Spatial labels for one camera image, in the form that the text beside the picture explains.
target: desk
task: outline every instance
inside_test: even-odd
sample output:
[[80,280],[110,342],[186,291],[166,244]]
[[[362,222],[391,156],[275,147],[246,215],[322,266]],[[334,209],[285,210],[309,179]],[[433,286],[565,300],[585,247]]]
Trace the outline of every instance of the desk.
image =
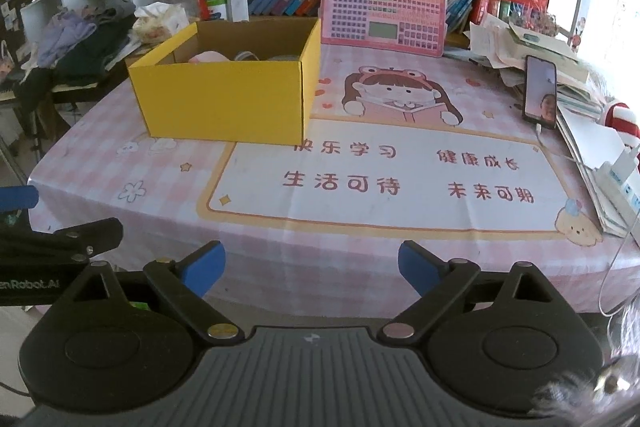
[[[353,103],[355,90],[396,84],[413,97],[402,110]],[[497,77],[447,58],[325,46],[313,114],[298,148],[153,139],[124,82],[34,169],[31,223],[115,216],[125,235],[107,258],[126,269],[219,239],[228,257],[211,295],[286,314],[397,314],[416,299],[398,273],[403,239],[487,270],[531,261],[578,311],[596,310],[620,240],[600,235],[575,166],[540,151]],[[559,134],[543,138],[566,152]],[[605,306],[634,292],[638,273],[628,245]]]

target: red and white stuffed toy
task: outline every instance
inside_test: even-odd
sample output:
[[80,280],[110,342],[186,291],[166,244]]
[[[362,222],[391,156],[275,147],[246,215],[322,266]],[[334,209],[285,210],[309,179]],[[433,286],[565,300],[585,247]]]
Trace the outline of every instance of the red and white stuffed toy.
[[640,144],[640,127],[636,114],[629,109],[626,103],[618,100],[609,102],[602,112],[600,123],[606,127],[613,127],[622,138],[629,149],[633,149]]

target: stack of papers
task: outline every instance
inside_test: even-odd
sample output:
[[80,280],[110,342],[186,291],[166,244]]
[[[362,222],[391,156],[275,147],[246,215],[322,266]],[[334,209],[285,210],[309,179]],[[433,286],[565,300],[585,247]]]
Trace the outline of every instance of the stack of papers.
[[[625,237],[626,224],[613,203],[596,185],[593,169],[608,161],[613,164],[625,145],[618,132],[611,127],[595,123],[591,118],[575,114],[564,103],[558,103],[558,127],[573,158],[578,162],[578,171],[589,191],[596,208],[602,230],[618,237]],[[640,173],[636,171],[631,180],[640,188]]]
[[471,52],[500,70],[505,86],[524,83],[524,75],[517,71],[524,71],[527,55],[549,60],[558,70],[558,100],[593,120],[600,117],[605,100],[591,82],[588,68],[565,42],[509,25],[489,13],[480,25],[471,24],[468,36]]

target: white cable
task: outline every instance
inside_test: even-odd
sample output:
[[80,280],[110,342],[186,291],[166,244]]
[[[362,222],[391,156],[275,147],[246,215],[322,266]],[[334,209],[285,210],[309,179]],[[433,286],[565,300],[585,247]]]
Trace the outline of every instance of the white cable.
[[[558,152],[550,150],[546,145],[544,145],[542,143],[542,138],[540,137],[541,133],[542,133],[542,126],[539,123],[537,123],[536,124],[536,138],[538,139],[538,143],[540,144],[540,147],[542,147],[545,151],[547,151],[548,153],[553,154],[555,156],[560,156],[561,158],[565,158],[567,160],[570,160],[570,161],[574,162],[575,164],[578,164],[578,165],[581,165],[582,167],[585,167],[586,169],[593,170],[590,166],[585,165],[584,163],[576,160],[575,158],[571,158],[570,156],[567,156],[567,155],[564,155],[564,154],[561,154],[561,153],[558,153]],[[604,317],[608,317],[609,318],[609,323],[607,324],[607,339],[609,340],[609,344],[612,344],[612,339],[611,339],[611,336],[610,336],[611,319],[615,315],[620,313],[625,308],[625,306],[627,304],[629,304],[629,302],[631,302],[638,295],[640,295],[640,289],[638,289],[629,298],[625,299],[617,308],[613,308],[609,312],[605,312],[602,309],[602,291],[604,289],[605,283],[607,282],[607,277],[609,276],[609,273],[611,272],[611,270],[613,270],[613,265],[615,264],[616,260],[618,259],[618,256],[620,255],[620,252],[625,247],[626,242],[628,241],[628,238],[631,235],[631,230],[633,230],[633,228],[636,226],[636,224],[638,223],[638,219],[639,218],[640,218],[640,210],[636,214],[636,219],[634,219],[633,224],[630,227],[628,227],[628,229],[626,230],[625,237],[623,238],[622,242],[620,243],[620,246],[618,247],[618,251],[613,256],[613,259],[611,260],[611,263],[609,264],[609,267],[607,267],[607,271],[605,272],[604,277],[602,279],[602,283],[600,284],[600,289],[598,290],[598,310],[600,311],[600,313]]]

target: open box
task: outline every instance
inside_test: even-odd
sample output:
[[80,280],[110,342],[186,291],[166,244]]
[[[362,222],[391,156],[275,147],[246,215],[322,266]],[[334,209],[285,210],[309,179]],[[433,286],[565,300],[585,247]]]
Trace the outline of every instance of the open box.
[[[213,50],[233,59],[188,63]],[[295,55],[299,60],[267,60]],[[270,17],[194,23],[129,67],[152,137],[298,145],[320,69],[320,22]]]

